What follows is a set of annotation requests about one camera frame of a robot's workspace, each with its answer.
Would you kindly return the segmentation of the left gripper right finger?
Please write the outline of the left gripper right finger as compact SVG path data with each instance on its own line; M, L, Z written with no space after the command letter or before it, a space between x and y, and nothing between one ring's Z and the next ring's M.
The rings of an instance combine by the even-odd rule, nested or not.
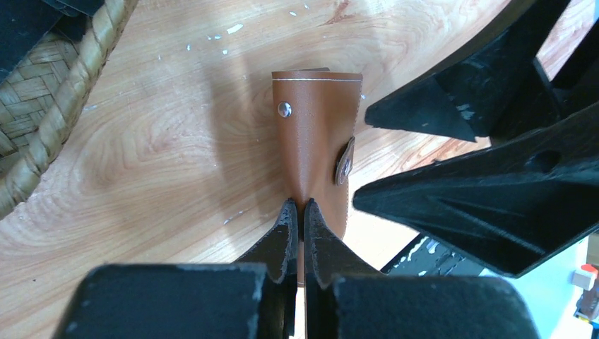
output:
M383 277L328 227L315 199L304 209L304 294L307 338L338 338L336 285L346 277Z

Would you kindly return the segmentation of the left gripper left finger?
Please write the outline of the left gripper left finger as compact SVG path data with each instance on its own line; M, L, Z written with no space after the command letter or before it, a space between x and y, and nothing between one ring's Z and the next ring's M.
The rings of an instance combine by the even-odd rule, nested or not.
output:
M268 277L259 298L257 338L295 334L299 218L296 203L283 202L275 224L237 263L261 263Z

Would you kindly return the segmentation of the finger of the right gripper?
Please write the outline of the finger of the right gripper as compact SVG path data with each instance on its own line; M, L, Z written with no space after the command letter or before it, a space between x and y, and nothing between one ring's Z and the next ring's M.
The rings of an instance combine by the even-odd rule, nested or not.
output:
M522 276L598 228L598 106L367 184L353 205Z

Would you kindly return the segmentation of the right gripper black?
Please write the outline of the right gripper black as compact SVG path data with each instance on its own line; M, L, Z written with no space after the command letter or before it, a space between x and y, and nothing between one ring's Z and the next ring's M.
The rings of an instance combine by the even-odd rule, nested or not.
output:
M367 125L447 136L488 137L526 81L534 117L598 116L598 23L549 80L537 54L566 0L510 1L479 33L430 70L370 105Z

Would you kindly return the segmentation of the brown leather card holder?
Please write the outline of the brown leather card holder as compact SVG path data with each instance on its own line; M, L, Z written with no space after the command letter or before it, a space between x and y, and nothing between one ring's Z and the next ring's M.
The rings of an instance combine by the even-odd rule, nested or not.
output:
M360 73L328 68L272 73L273 113L288 195L299 218L314 199L339 238L347 227L362 80Z

